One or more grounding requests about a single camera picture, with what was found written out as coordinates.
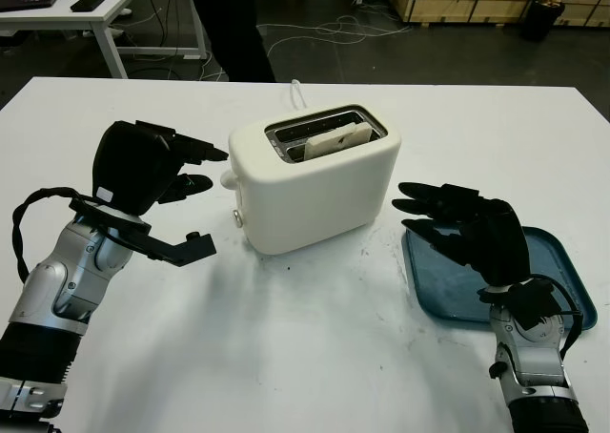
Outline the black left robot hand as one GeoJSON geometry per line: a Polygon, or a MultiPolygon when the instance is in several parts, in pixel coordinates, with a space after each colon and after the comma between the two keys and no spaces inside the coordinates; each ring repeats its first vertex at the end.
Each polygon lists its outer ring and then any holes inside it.
{"type": "Polygon", "coordinates": [[[213,187],[204,175],[180,172],[186,164],[225,161],[212,143],[137,120],[115,121],[104,132],[92,166],[93,195],[126,214],[142,216],[153,206],[176,202],[213,187]]]}

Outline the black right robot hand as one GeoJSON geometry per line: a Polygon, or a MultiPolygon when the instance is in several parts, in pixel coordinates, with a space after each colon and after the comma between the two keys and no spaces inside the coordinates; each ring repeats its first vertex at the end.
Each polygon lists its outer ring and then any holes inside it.
{"type": "Polygon", "coordinates": [[[443,256],[470,266],[493,287],[531,277],[526,238],[508,202],[448,183],[401,182],[398,189],[403,197],[392,205],[410,215],[402,224],[443,256]]]}

